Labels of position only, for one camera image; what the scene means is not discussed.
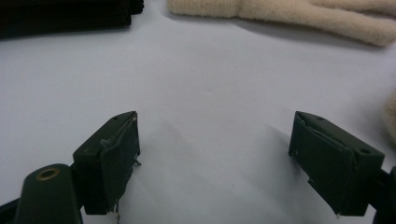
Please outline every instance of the white table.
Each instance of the white table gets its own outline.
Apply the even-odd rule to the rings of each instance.
[[[164,0],[147,1],[130,29],[0,41],[0,204],[136,110],[143,166],[120,201],[123,224],[372,223],[371,207],[337,218],[288,156],[289,140],[296,110],[317,114],[383,151],[389,172],[396,153],[381,109],[395,59],[396,44],[180,17]]]

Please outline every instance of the white glove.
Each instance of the white glove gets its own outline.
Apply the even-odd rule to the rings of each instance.
[[[261,21],[315,27],[378,46],[396,40],[396,21],[355,11],[396,16],[396,0],[167,0],[176,14]]]
[[[389,97],[385,104],[384,121],[389,134],[396,143],[396,91]]]

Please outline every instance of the dark cloth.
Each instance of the dark cloth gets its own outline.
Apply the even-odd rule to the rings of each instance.
[[[0,38],[131,24],[143,0],[0,0]]]

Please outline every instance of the round hole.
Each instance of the round hole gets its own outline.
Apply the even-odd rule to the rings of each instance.
[[[37,180],[49,180],[59,174],[60,170],[58,168],[48,168],[41,171],[35,178]]]
[[[366,148],[361,148],[359,149],[360,152],[365,153],[365,154],[370,154],[370,150]]]

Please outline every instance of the screw hole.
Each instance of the screw hole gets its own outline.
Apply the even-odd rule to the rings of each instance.
[[[37,180],[49,180],[59,174],[60,170],[58,168],[48,168],[46,170],[41,171],[35,178]]]
[[[360,148],[359,151],[364,153],[364,154],[370,154],[370,150],[366,149],[366,148]]]

